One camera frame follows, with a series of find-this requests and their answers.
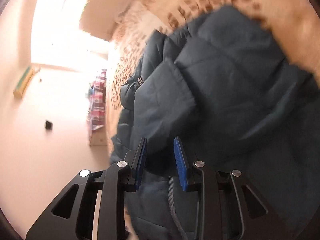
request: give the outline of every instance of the dark blue puffer jacket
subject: dark blue puffer jacket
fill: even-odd
[[[295,236],[319,207],[316,82],[235,8],[202,15],[169,37],[155,31],[122,86],[121,104],[111,162],[148,139],[142,185],[126,195],[140,240],[193,239],[197,195],[179,185],[175,136],[214,169],[245,172]],[[169,210],[169,177],[179,229]]]

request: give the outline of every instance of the jacket sleeve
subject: jacket sleeve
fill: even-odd
[[[180,70],[165,59],[135,93],[130,147],[148,139],[148,153],[155,153],[189,125],[196,103]]]

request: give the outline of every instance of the zipper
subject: zipper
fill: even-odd
[[[174,198],[173,198],[173,177],[169,176],[169,188],[168,188],[168,202],[169,202],[169,210],[171,217],[173,219],[174,224],[176,225],[181,237],[183,240],[188,240],[187,234],[183,230],[180,221],[177,217],[177,213],[174,207]]]

